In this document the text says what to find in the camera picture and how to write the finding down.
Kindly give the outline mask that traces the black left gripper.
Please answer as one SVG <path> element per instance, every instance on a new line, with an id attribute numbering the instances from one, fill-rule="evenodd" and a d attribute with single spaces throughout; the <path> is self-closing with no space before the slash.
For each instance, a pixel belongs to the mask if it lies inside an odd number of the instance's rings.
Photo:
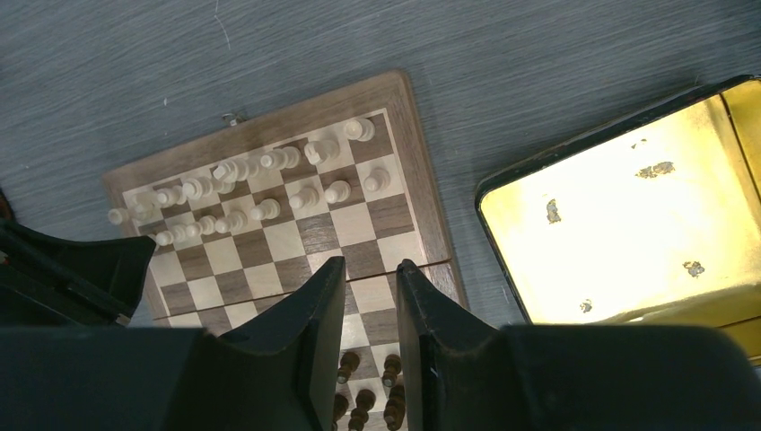
<path id="1" fill-rule="evenodd" d="M 77 242 L 1 222 L 4 326 L 127 326 L 141 301 L 155 242 Z"/>

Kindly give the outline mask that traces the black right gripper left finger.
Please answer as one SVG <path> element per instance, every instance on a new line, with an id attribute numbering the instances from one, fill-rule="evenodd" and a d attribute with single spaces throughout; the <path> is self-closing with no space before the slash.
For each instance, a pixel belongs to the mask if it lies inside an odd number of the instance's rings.
<path id="1" fill-rule="evenodd" d="M 222 335 L 202 328 L 1 332 L 4 430 L 329 430 L 346 264 Z"/>

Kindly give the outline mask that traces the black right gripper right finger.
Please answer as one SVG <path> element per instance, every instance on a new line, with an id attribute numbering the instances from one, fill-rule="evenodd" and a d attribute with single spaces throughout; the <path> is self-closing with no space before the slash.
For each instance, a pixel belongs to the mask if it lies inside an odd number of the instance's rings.
<path id="1" fill-rule="evenodd" d="M 757 430 L 760 381 L 742 350 L 696 326 L 494 328 L 398 265 L 412 430 Z"/>

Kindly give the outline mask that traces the light wooden rook corner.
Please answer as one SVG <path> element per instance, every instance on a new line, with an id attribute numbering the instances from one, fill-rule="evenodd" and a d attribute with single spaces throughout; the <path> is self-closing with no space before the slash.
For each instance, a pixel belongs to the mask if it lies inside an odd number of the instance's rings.
<path id="1" fill-rule="evenodd" d="M 122 225 L 132 220 L 132 212 L 124 207 L 112 208 L 107 213 L 108 221 L 113 225 Z"/>
<path id="2" fill-rule="evenodd" d="M 343 131 L 350 141 L 368 142 L 375 135 L 375 125 L 367 118 L 349 119 L 344 124 Z"/>

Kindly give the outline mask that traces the light wooden queen piece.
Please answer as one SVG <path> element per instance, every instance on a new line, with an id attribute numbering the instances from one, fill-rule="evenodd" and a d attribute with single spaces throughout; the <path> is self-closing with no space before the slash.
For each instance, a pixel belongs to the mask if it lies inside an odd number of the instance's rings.
<path id="1" fill-rule="evenodd" d="M 194 177 L 182 183 L 182 191 L 188 200 L 199 200 L 212 193 L 227 194 L 234 188 L 234 183 L 219 181 L 213 177 Z"/>

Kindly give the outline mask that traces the light wooden king piece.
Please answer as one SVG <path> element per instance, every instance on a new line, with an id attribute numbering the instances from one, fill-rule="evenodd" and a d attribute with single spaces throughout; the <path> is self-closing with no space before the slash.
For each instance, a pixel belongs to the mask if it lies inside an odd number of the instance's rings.
<path id="1" fill-rule="evenodd" d="M 221 161 L 212 171 L 215 179 L 222 183 L 245 181 L 261 174 L 259 162 L 253 158 L 231 158 Z"/>

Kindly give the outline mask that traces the gold metal tin tray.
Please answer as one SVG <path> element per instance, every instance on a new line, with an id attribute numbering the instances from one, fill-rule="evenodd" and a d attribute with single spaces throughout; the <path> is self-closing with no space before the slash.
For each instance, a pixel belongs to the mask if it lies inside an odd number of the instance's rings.
<path id="1" fill-rule="evenodd" d="M 475 209 L 525 321 L 716 328 L 759 365 L 758 75 L 495 172 Z"/>

